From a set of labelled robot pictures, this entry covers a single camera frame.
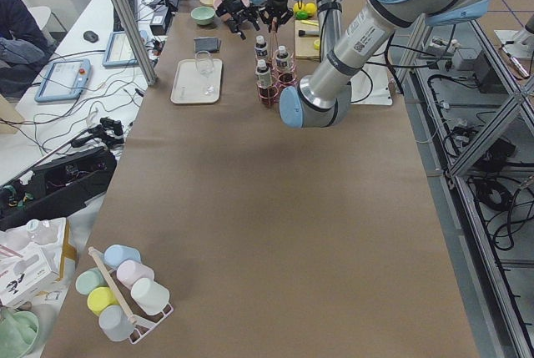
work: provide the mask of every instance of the cup rack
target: cup rack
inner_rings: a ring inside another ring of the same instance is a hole
[[[118,304],[120,305],[124,314],[128,318],[129,322],[135,326],[132,334],[128,338],[130,343],[132,344],[139,343],[144,337],[146,337],[151,331],[153,331],[156,328],[156,326],[158,326],[170,314],[174,312],[173,306],[170,303],[168,303],[162,309],[161,312],[155,315],[156,317],[158,317],[156,321],[134,314],[132,312],[132,309],[128,305],[128,302],[126,302],[126,299],[124,299],[124,296],[121,293],[120,289],[117,287],[117,284],[111,277],[111,274],[114,272],[114,270],[108,270],[105,263],[103,262],[103,253],[94,247],[89,247],[88,253],[89,253],[89,256],[93,258],[94,263],[96,264],[98,270],[100,270],[100,272],[102,273],[102,276],[106,280],[106,283],[108,283],[109,288],[115,295],[115,298],[117,299]]]

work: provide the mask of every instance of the white table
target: white table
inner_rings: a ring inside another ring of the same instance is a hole
[[[143,19],[139,21],[139,29],[147,31],[150,36],[152,34],[149,28],[149,19],[152,16],[151,12],[150,8],[143,5],[139,6],[138,18]],[[64,56],[82,51],[104,50],[112,28],[113,5],[111,0],[91,0],[65,39],[61,42],[56,50],[56,54],[52,58],[56,58],[58,55]],[[96,43],[90,43],[83,39],[83,33],[87,30],[92,30],[98,34],[99,40]],[[91,61],[92,71],[87,84],[88,90],[83,91],[79,102],[77,102],[77,105],[81,106],[81,109],[76,109],[75,114],[49,124],[38,126],[37,139],[39,143],[42,143],[46,139],[59,136],[46,144],[46,147],[49,149],[63,144],[76,133],[87,127],[85,119],[88,117],[89,110],[95,101],[102,102],[93,105],[91,112],[95,112],[95,108],[98,109],[98,112],[93,117],[95,123],[100,118],[109,116],[115,120],[121,120],[126,129],[126,126],[135,120],[139,110],[138,105],[142,102],[142,98],[135,93],[135,88],[145,90],[147,87],[139,68],[104,68],[102,66],[103,53],[77,54],[71,58],[87,58]],[[73,102],[36,103],[34,97],[37,90],[38,87],[31,87],[16,106],[16,110],[26,120],[33,121],[35,119],[37,122],[45,122],[53,117],[45,116],[43,113],[63,115],[73,106]],[[97,96],[102,98],[86,103],[83,102]],[[108,113],[104,109],[113,110],[113,112]],[[32,125],[22,126],[22,130],[32,138],[35,135],[34,129]],[[14,175],[32,165],[42,156],[42,152],[38,146],[25,138],[20,132],[14,135],[0,135],[0,161],[2,162],[0,184],[9,181]],[[82,209],[69,217],[72,226],[73,241],[78,249],[78,254],[82,253],[85,248],[85,243],[87,242],[102,201],[103,196],[99,196],[92,200],[86,209]],[[41,355],[44,342],[53,327],[66,292],[66,290],[62,290],[57,294],[39,296],[32,301],[32,312],[38,316],[43,333],[35,350],[28,355],[29,357],[39,357]]]

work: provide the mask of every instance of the person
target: person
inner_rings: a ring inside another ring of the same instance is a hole
[[[52,51],[22,0],[0,0],[0,94],[20,98]]]

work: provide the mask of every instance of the cutting board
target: cutting board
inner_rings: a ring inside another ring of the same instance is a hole
[[[314,41],[319,37],[299,37],[299,30],[318,30],[319,26],[304,24],[300,20],[295,20],[295,57],[297,59],[319,58],[319,51],[314,49]]]

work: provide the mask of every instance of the yellow cup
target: yellow cup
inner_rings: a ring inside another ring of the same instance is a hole
[[[87,307],[96,316],[100,316],[100,313],[110,305],[116,304],[118,304],[117,299],[109,287],[97,287],[87,297]]]

